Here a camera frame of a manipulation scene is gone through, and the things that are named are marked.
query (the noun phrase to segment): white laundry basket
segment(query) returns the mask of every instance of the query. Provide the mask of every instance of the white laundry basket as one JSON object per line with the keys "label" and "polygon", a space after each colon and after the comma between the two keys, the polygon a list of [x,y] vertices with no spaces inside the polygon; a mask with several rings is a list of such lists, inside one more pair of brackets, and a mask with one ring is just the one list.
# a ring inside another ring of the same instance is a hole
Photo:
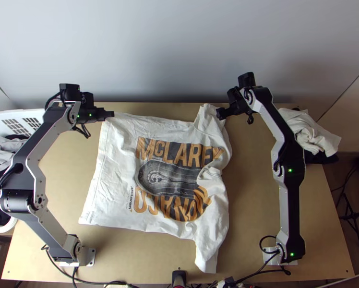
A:
{"label": "white laundry basket", "polygon": [[[30,137],[43,123],[43,109],[18,109],[0,112],[0,136],[22,134]],[[17,219],[11,217],[9,222],[0,226],[0,233],[9,231],[17,223]]]}

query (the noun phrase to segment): white t-shirt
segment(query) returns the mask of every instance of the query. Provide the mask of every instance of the white t-shirt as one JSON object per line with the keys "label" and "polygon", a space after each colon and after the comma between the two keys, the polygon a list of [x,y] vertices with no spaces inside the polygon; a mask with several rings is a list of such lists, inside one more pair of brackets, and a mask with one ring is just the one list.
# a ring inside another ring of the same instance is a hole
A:
{"label": "white t-shirt", "polygon": [[79,223],[191,239],[195,264],[215,273],[229,227],[224,124],[210,104],[200,106],[194,123],[124,113],[107,118]]}

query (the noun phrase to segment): floor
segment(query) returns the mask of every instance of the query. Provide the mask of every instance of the floor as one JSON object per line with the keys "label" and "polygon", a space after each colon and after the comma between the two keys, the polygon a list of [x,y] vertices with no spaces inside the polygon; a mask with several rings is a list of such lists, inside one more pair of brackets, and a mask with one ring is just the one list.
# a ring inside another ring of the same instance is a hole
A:
{"label": "floor", "polygon": [[[344,183],[348,171],[351,169],[354,159],[359,157],[357,153],[341,153],[338,155],[340,160],[337,163],[324,166],[327,181],[330,189],[335,189]],[[333,200],[336,202],[341,190],[332,192]],[[355,172],[346,186],[348,199],[354,209],[359,211],[359,173]],[[342,199],[338,206],[338,214],[343,215],[345,212],[345,201]],[[359,274],[359,246],[356,233],[352,230],[346,221],[341,221],[344,231],[347,248],[353,263],[354,272]],[[335,280],[320,281],[303,281],[303,282],[282,282],[282,283],[253,283],[256,287],[261,288],[316,288],[329,285],[332,288],[359,288],[359,277],[346,282],[335,284]],[[141,288],[166,288],[168,285],[139,285]],[[45,282],[26,282],[22,284],[23,288],[71,288],[72,285],[62,283],[45,283]],[[78,288],[93,288],[98,286],[78,284]]]}

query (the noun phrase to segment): graphic print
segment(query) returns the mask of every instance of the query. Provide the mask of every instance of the graphic print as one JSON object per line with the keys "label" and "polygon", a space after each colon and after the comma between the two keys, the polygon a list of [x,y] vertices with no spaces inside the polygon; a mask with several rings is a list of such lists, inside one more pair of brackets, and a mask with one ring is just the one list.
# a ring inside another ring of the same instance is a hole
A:
{"label": "graphic print", "polygon": [[177,221],[193,221],[203,214],[211,199],[197,184],[202,167],[218,159],[224,150],[201,144],[164,142],[138,138],[134,210]]}

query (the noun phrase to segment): wooden table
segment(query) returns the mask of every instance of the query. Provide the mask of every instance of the wooden table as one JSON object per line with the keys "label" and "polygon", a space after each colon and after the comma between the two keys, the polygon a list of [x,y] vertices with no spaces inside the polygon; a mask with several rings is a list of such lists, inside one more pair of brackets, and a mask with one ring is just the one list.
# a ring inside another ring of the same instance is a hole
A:
{"label": "wooden table", "polygon": [[[193,121],[198,103],[98,103],[106,110]],[[41,161],[47,177],[49,209],[68,233],[97,249],[93,267],[78,277],[107,282],[169,283],[173,270],[184,269],[193,283],[211,283],[227,276],[251,274],[262,264],[258,241],[279,231],[278,186],[273,180],[270,150],[273,136],[258,114],[228,118],[226,129],[233,157],[223,171],[229,197],[230,228],[218,254],[217,274],[204,274],[194,264],[195,244],[160,233],[79,225],[78,218],[92,179],[101,123],[87,125],[88,140],[75,132],[60,135]],[[344,278],[354,275],[344,235],[321,165],[309,165],[300,190],[301,235],[306,255],[291,276],[268,273],[256,282]],[[49,262],[43,241],[22,221],[15,227],[3,279],[70,282]]]}

